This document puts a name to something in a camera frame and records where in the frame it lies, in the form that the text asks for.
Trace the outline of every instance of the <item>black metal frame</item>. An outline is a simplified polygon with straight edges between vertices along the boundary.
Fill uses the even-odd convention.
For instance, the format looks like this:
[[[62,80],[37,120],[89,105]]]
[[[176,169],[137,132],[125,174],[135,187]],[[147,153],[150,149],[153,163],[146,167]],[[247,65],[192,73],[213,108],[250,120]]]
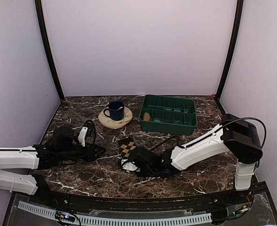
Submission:
[[[219,87],[217,89],[217,92],[215,95],[213,95],[215,101],[217,102],[217,105],[219,107],[219,109],[221,110],[221,112],[223,114],[225,114],[225,110],[223,109],[221,103],[220,103],[220,98],[226,83],[226,79],[229,73],[229,69],[230,69],[230,65],[231,65],[231,61],[233,58],[233,54],[234,54],[234,50],[235,50],[235,46],[236,46],[236,42],[237,42],[237,35],[238,35],[238,30],[239,30],[239,26],[240,26],[240,21],[241,21],[241,16],[242,16],[242,11],[243,11],[243,3],[244,0],[237,0],[237,9],[236,9],[236,14],[235,14],[235,19],[234,19],[234,23],[233,23],[233,28],[232,28],[232,34],[231,34],[231,39],[230,39],[230,44],[229,44],[229,49],[227,52],[227,57],[226,57],[226,61],[225,61],[225,65],[224,65],[224,69],[221,75],[221,80],[219,83]],[[47,36],[47,30],[46,30],[46,25],[45,25],[45,20],[44,20],[44,16],[43,16],[43,8],[42,8],[42,3],[41,0],[35,0],[35,5],[36,5],[36,11],[37,11],[37,17],[38,17],[38,22],[39,22],[39,27],[40,27],[40,32],[41,32],[41,37],[42,37],[42,41],[43,41],[43,45],[44,45],[44,50],[47,56],[47,61],[48,61],[48,65],[55,83],[55,87],[57,90],[57,93],[60,97],[60,100],[63,101],[64,100],[64,93],[59,81],[59,77],[55,68],[55,63],[54,63],[54,59],[52,56],[52,52],[51,52],[51,48],[50,48],[50,44],[49,44],[49,40],[48,40],[48,36]]]
[[[271,198],[270,191],[266,185],[266,182],[257,182],[253,177],[253,191],[254,194],[260,194],[265,192],[267,194],[269,203],[272,208],[273,216],[277,224],[277,212]],[[13,201],[15,195],[13,192],[3,226],[8,223],[11,208],[13,207]],[[111,211],[135,211],[135,212],[149,212],[149,211],[163,211],[163,210],[184,210],[193,209],[194,212],[205,211],[212,214],[227,214],[226,206],[219,205],[215,200],[223,200],[225,197],[229,197],[233,194],[232,190],[217,192],[212,194],[192,195],[186,197],[176,198],[161,198],[161,199],[119,199],[119,198],[99,198],[91,196],[82,196],[74,194],[65,194],[61,192],[51,191],[51,195],[59,202],[61,209],[77,213],[77,212],[90,212],[91,210],[111,210]],[[42,204],[35,196],[22,194],[29,197],[30,202]],[[244,203],[245,197],[238,203]]]
[[[50,44],[49,44],[47,30],[46,30],[44,16],[43,16],[41,0],[35,0],[35,5],[36,5],[36,12],[37,12],[37,18],[38,18],[38,22],[39,22],[41,37],[42,37],[42,41],[43,41],[43,45],[44,45],[44,50],[45,50],[45,54],[46,54],[47,61],[48,61],[48,66],[49,66],[50,72],[52,74],[52,77],[53,77],[53,80],[55,83],[55,88],[57,89],[59,98],[61,101],[63,101],[64,93],[63,93],[63,90],[62,90],[62,87],[61,87],[61,84],[59,81],[57,71],[55,69],[55,63],[54,63],[53,55],[52,55],[52,52],[50,49]]]
[[[54,113],[52,119],[50,120],[50,123],[48,124],[48,126],[47,126],[47,128],[46,128],[46,130],[45,130],[45,132],[44,132],[44,134],[43,134],[43,137],[42,137],[42,139],[41,139],[41,141],[40,141],[40,144],[42,144],[43,139],[45,138],[45,135],[47,134],[47,131],[48,131],[50,125],[51,125],[51,122],[54,120],[54,117],[55,117],[55,115],[57,114],[57,112],[59,111],[61,105],[62,105],[62,101],[60,102],[59,106],[57,107],[57,109],[56,109],[56,111],[55,111],[55,113]]]
[[[227,56],[226,56],[224,69],[223,69],[223,72],[222,72],[222,76],[221,76],[221,80],[220,80],[220,83],[219,83],[218,90],[217,90],[216,94],[213,95],[213,98],[216,101],[216,103],[217,103],[220,111],[222,112],[222,114],[225,114],[226,112],[225,112],[223,106],[220,103],[220,98],[221,98],[221,95],[223,93],[223,89],[225,87],[225,83],[226,83],[227,76],[228,76],[228,73],[229,73],[229,69],[230,69],[232,58],[233,58],[234,50],[235,50],[235,47],[236,47],[237,35],[238,35],[238,30],[239,30],[239,27],[240,27],[242,11],[243,11],[243,3],[244,3],[244,0],[237,0],[237,9],[236,9],[234,22],[233,22],[232,34],[231,34],[231,39],[230,39],[230,43],[229,43],[229,48],[228,48],[228,53],[227,53]]]

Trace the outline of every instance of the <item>white connector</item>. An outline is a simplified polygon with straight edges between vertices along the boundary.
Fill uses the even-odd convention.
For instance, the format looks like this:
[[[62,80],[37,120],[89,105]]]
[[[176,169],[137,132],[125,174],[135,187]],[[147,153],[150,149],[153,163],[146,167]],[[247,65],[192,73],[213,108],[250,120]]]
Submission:
[[[88,130],[88,128],[83,126],[80,133],[79,133],[79,135],[78,135],[78,140],[79,140],[79,142],[81,143],[81,145],[83,147],[85,147],[85,137],[86,137],[86,134],[87,134],[87,130]]]
[[[250,210],[249,208],[242,209],[241,213],[244,213],[244,212],[249,211],[249,210]]]
[[[128,161],[128,159],[122,159],[121,160],[121,165],[122,165],[123,170],[126,170],[127,172],[140,171],[140,169],[137,166],[135,166],[133,163],[131,163],[129,161],[126,162],[126,161]]]

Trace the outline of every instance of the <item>checkered cloth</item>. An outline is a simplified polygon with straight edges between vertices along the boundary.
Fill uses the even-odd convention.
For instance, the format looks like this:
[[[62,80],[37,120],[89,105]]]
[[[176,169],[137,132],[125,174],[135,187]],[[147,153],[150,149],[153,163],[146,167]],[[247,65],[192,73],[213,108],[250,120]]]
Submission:
[[[128,158],[130,152],[136,148],[135,143],[131,137],[119,141],[119,148],[124,158]]]

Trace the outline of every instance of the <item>mug handle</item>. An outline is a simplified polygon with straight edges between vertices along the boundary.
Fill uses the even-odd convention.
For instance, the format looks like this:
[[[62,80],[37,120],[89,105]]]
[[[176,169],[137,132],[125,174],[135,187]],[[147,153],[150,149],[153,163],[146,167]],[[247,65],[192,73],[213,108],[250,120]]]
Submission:
[[[123,115],[123,117],[125,116],[125,106],[123,106],[123,111],[124,111],[124,115]]]
[[[110,118],[110,117],[111,117],[110,115],[106,115],[106,113],[105,113],[106,111],[109,111],[109,108],[106,108],[106,109],[103,111],[103,113],[104,113],[105,116],[107,116],[107,117]]]

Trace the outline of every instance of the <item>blue mug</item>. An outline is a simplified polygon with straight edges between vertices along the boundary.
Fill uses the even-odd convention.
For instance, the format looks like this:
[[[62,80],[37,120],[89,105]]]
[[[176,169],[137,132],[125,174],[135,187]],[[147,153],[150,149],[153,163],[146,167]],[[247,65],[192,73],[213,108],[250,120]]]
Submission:
[[[108,108],[104,110],[104,115],[111,118],[114,121],[119,121],[124,118],[125,106],[121,101],[112,101]]]

